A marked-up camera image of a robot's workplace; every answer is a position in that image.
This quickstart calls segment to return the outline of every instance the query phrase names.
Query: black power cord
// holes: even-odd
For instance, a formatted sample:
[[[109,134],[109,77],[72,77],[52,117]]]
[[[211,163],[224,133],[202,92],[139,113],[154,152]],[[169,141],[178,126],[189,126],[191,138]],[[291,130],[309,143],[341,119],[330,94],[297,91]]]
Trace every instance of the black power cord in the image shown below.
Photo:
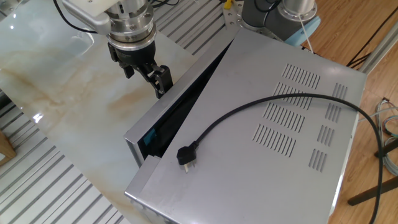
[[[84,30],[84,29],[82,29],[82,28],[79,28],[79,27],[74,26],[73,24],[71,24],[71,23],[67,20],[67,18],[65,18],[65,16],[63,15],[63,13],[62,13],[62,11],[61,11],[61,9],[60,9],[60,6],[59,6],[58,3],[57,3],[57,0],[53,0],[53,2],[54,2],[55,7],[57,8],[58,13],[59,13],[60,16],[62,17],[62,19],[63,19],[70,27],[72,27],[72,28],[74,28],[74,29],[76,29],[76,30],[78,30],[78,31],[82,31],[82,32],[90,33],[90,34],[97,34],[97,32],[95,32],[95,31],[92,31],[92,30]]]
[[[335,101],[341,104],[344,104],[346,106],[349,106],[350,108],[356,110],[357,112],[361,113],[371,124],[374,134],[376,135],[376,140],[377,140],[377,148],[379,151],[379,155],[382,154],[382,143],[381,143],[381,138],[379,135],[379,131],[377,129],[377,126],[374,124],[373,120],[371,117],[363,111],[361,108],[358,106],[347,102],[345,100],[341,100],[339,98],[335,98],[332,96],[326,96],[326,95],[319,95],[319,94],[313,94],[313,93],[294,93],[294,94],[284,94],[284,95],[277,95],[277,96],[270,96],[270,97],[265,97],[260,100],[252,101],[250,103],[246,103],[245,105],[242,105],[226,114],[224,114],[222,117],[218,118],[216,121],[214,121],[200,136],[196,141],[193,141],[191,145],[182,147],[181,149],[178,150],[177,153],[177,159],[178,163],[180,165],[187,165],[188,163],[194,161],[196,159],[196,148],[198,147],[199,143],[206,137],[206,135],[217,125],[219,125],[222,121],[224,121],[226,118],[229,118],[230,116],[245,110],[249,107],[252,107],[254,105],[257,105],[259,103],[265,103],[271,100],[278,100],[278,99],[283,99],[283,98],[291,98],[291,97],[310,97],[310,98],[319,98],[319,99],[325,99],[325,100],[330,100],[330,101]],[[378,180],[377,180],[377,194],[376,194],[376,201],[374,203],[374,208],[373,208],[373,214],[370,220],[370,224],[373,224],[376,216],[377,216],[377,210],[379,209],[379,203],[380,203],[380,196],[381,196],[381,184],[382,184],[382,175],[383,175],[383,160],[382,156],[379,156],[379,174],[378,174]]]
[[[272,10],[274,10],[278,5],[279,5],[279,3],[282,1],[282,0],[275,0],[274,2],[269,2],[268,0],[266,0],[269,4],[273,4],[269,9],[260,9],[260,7],[258,6],[258,4],[257,4],[257,1],[256,0],[254,0],[254,6],[256,7],[256,9],[259,11],[259,12],[271,12]]]
[[[387,23],[388,20],[391,19],[391,17],[398,11],[398,7],[396,7],[390,14],[389,16],[381,23],[381,25],[379,26],[379,28],[377,28],[377,30],[373,33],[373,35],[371,36],[371,38],[369,38],[369,40],[362,46],[361,50],[359,50],[358,53],[356,53],[356,55],[348,62],[347,67],[353,65],[354,63],[356,63],[356,65],[353,65],[351,68],[354,68],[358,65],[360,65],[362,62],[364,62],[370,55],[367,54],[359,59],[356,59],[356,57],[358,57],[358,55],[365,49],[366,46],[369,45],[369,43],[373,40],[373,38],[376,36],[376,34],[381,30],[381,28]]]
[[[168,3],[170,0],[164,0],[164,1],[153,0],[153,1],[154,1],[154,2],[159,2],[159,3],[160,3],[160,4],[153,5],[153,6],[152,6],[153,8],[157,8],[157,7],[163,6],[164,4],[166,4],[166,5],[168,5],[168,6],[176,6],[176,5],[180,2],[180,0],[177,0],[176,3],[170,4],[170,3]]]

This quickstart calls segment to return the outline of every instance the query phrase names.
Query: wooden floor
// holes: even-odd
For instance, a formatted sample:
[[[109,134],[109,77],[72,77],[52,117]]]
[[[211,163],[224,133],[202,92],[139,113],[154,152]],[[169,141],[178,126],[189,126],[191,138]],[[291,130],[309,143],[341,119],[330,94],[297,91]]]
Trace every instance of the wooden floor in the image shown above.
[[[383,20],[398,6],[397,0],[316,0],[322,23],[310,40],[315,53],[346,65],[357,51],[373,35]],[[396,13],[359,57],[371,52],[398,21]],[[398,44],[386,55],[368,76],[361,108],[373,113],[383,97],[398,105]],[[392,115],[388,112],[382,116]],[[376,138],[369,123],[358,125],[353,148],[349,156],[343,185],[332,223],[368,223],[374,199],[357,206],[349,206],[347,200],[377,184]],[[391,152],[398,162],[398,150]],[[383,181],[392,178],[384,168]],[[381,197],[376,223],[398,223],[398,189]]]

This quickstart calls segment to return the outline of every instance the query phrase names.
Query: ventilation grille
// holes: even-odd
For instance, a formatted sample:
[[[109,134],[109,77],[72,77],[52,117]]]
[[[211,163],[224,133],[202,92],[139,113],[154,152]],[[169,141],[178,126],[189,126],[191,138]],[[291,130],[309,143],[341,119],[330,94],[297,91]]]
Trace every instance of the ventilation grille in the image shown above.
[[[312,169],[315,169],[316,171],[322,172],[327,156],[328,154],[314,149],[308,166],[311,167]]]
[[[283,94],[291,94],[291,93],[303,93],[303,91],[297,90],[293,87],[290,87],[283,83],[278,83],[276,86],[274,96],[283,95]],[[292,105],[301,107],[303,109],[308,110],[312,101],[312,98],[309,97],[290,97],[282,99]]]
[[[305,119],[304,116],[273,103],[268,104],[263,117],[298,133],[300,132]]]
[[[252,140],[289,157],[296,144],[296,140],[261,124],[257,126]]]
[[[329,103],[328,110],[326,110],[325,118],[337,123],[340,112],[341,107]]]
[[[322,125],[321,130],[319,131],[317,141],[325,144],[326,146],[330,146],[331,140],[333,139],[333,135],[335,134],[335,130],[328,128],[328,126]]]
[[[319,75],[308,72],[301,68],[297,68],[291,64],[286,65],[285,71],[282,73],[282,77],[295,81],[301,85],[313,88],[314,90],[317,89],[320,79]]]
[[[332,96],[343,100],[346,98],[346,94],[347,94],[347,86],[336,83]]]

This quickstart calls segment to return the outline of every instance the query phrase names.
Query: marble table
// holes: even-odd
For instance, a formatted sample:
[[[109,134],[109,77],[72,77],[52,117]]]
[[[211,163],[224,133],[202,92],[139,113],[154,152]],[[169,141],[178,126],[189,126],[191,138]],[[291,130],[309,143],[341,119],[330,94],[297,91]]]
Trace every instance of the marble table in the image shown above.
[[[123,135],[157,101],[151,85],[126,79],[106,37],[68,27],[51,1],[20,5],[0,36],[0,88],[131,223],[145,223],[124,196],[138,166]],[[161,33],[155,42],[174,81],[196,61]]]

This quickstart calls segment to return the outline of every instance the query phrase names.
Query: blue object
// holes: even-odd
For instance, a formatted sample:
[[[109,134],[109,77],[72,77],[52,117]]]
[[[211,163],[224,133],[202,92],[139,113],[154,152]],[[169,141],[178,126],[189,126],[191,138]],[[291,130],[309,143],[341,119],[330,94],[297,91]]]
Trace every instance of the blue object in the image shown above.
[[[316,16],[310,22],[304,25],[308,37],[310,37],[316,31],[320,23],[321,18],[319,18],[319,16]],[[296,47],[304,43],[304,41],[306,40],[307,38],[305,37],[304,30],[303,28],[301,28],[296,33],[291,35],[287,40],[285,40],[285,43]]]
[[[156,132],[155,129],[152,128],[152,130],[149,131],[149,133],[144,137],[145,146],[147,146],[155,137],[156,137]]]

